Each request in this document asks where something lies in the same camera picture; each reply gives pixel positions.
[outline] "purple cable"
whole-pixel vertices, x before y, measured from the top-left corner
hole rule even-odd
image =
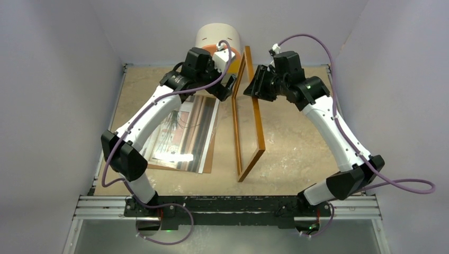
[[[324,45],[324,43],[322,41],[320,41],[318,38],[314,37],[313,35],[309,35],[309,34],[295,34],[292,35],[290,37],[285,38],[284,40],[282,40],[281,42],[278,43],[279,46],[281,46],[283,43],[285,43],[287,40],[291,39],[291,38],[295,38],[295,37],[309,37],[314,39],[315,41],[317,41],[326,51],[327,56],[329,57],[329,61],[330,61],[330,68],[331,68],[331,78],[332,78],[332,93],[334,94],[334,103],[332,105],[332,112],[333,115],[336,116],[337,115],[337,100],[338,100],[338,96],[336,93],[336,79],[335,79],[335,64],[334,64],[334,60],[332,59],[332,55],[330,54],[329,49]],[[373,188],[377,188],[380,186],[384,186],[384,185],[388,185],[391,184],[396,188],[399,189],[403,189],[404,191],[408,191],[411,193],[416,193],[416,194],[430,194],[435,192],[435,184],[427,181],[427,180],[423,180],[423,179],[414,179],[414,178],[408,178],[408,179],[398,179],[398,180],[391,180],[388,177],[386,177],[385,175],[381,174],[380,172],[378,172],[373,165],[367,160],[367,158],[361,154],[360,150],[357,148],[357,146],[351,141],[351,139],[349,139],[349,137],[346,135],[346,133],[344,132],[340,121],[337,117],[334,117],[335,119],[335,124],[337,125],[338,130],[340,131],[340,133],[342,134],[343,138],[346,140],[346,142],[348,142],[348,144],[352,147],[352,149],[354,149],[355,153],[359,155],[359,157],[363,160],[363,162],[369,167],[369,169],[371,171],[373,171],[373,173],[375,175],[377,175],[378,177],[380,177],[382,180],[385,181],[385,183],[381,183],[381,184],[375,184],[372,186],[368,186],[366,188],[362,188],[362,191],[365,191],[367,189],[373,189]],[[414,188],[410,188],[407,186],[404,186],[402,184],[398,184],[398,183],[403,183],[403,182],[414,182],[414,183],[423,183],[423,184],[427,184],[429,185],[431,188],[430,189],[426,189],[426,190],[421,190],[421,189],[414,189]]]
[[[228,41],[226,41],[226,40],[221,40],[218,44],[222,44],[222,43],[226,44],[226,47],[228,48],[228,51],[229,51],[229,60],[228,60],[228,62],[226,62],[225,69],[224,69],[223,72],[221,73],[220,77],[218,77],[216,80],[214,80],[214,81],[211,82],[210,84],[205,85],[205,86],[202,86],[202,87],[193,88],[193,89],[188,89],[188,90],[183,90],[183,91],[176,91],[176,92],[171,92],[171,93],[168,93],[168,94],[161,95],[160,97],[156,98],[156,99],[154,100],[154,102],[150,103],[147,107],[145,107],[145,108],[144,108],[144,109],[143,109],[143,110],[136,116],[136,118],[129,124],[129,126],[128,126],[128,128],[125,130],[124,134],[119,138],[119,140],[117,141],[117,143],[115,143],[114,147],[112,148],[111,153],[109,154],[109,157],[107,158],[106,164],[104,165],[104,169],[103,169],[103,175],[102,175],[102,179],[101,179],[101,185],[102,185],[103,187],[106,188],[106,187],[109,187],[109,186],[113,185],[114,183],[117,183],[117,182],[124,182],[126,188],[128,189],[128,191],[129,191],[132,195],[134,195],[134,192],[131,190],[131,188],[129,187],[128,183],[125,181],[124,178],[117,178],[117,179],[111,181],[110,183],[106,183],[106,173],[107,173],[107,169],[109,168],[109,164],[111,163],[112,157],[114,156],[115,152],[117,151],[117,148],[119,147],[119,144],[120,144],[120,143],[123,141],[123,139],[128,135],[128,133],[131,131],[131,129],[134,127],[134,125],[137,123],[137,121],[139,121],[139,119],[140,119],[140,118],[141,118],[141,117],[142,117],[142,116],[143,116],[143,115],[144,115],[144,114],[145,114],[151,107],[153,107],[154,105],[156,105],[156,104],[157,104],[159,101],[161,101],[162,99],[167,98],[167,97],[172,96],[172,95],[195,93],[195,92],[198,92],[198,91],[200,91],[200,90],[208,89],[209,87],[214,86],[214,85],[216,85],[218,82],[220,82],[220,81],[225,77],[226,73],[228,72],[229,66],[231,65],[231,59],[232,59],[232,51],[230,50],[230,49],[231,49],[231,46],[229,45]],[[179,240],[179,241],[176,241],[176,242],[160,242],[160,241],[157,241],[157,240],[148,238],[148,237],[144,237],[142,234],[139,233],[139,236],[140,236],[140,237],[144,238],[145,240],[148,240],[148,241],[157,243],[157,244],[162,244],[162,245],[175,245],[175,244],[178,244],[178,243],[181,243],[181,242],[185,241],[185,240],[192,234],[192,232],[193,232],[193,216],[192,216],[192,213],[191,213],[187,208],[183,207],[183,206],[180,205],[180,204],[175,204],[175,203],[150,206],[150,205],[147,205],[147,204],[145,204],[144,202],[142,202],[139,198],[137,198],[136,195],[134,195],[134,198],[135,198],[136,201],[137,201],[138,203],[140,203],[143,207],[149,208],[149,209],[161,208],[161,207],[171,206],[171,205],[172,205],[172,206],[178,206],[178,207],[181,207],[182,209],[184,209],[184,210],[187,212],[187,214],[189,215],[190,220],[191,220],[191,228],[190,228],[188,234],[187,234],[183,239],[181,239],[181,240]]]

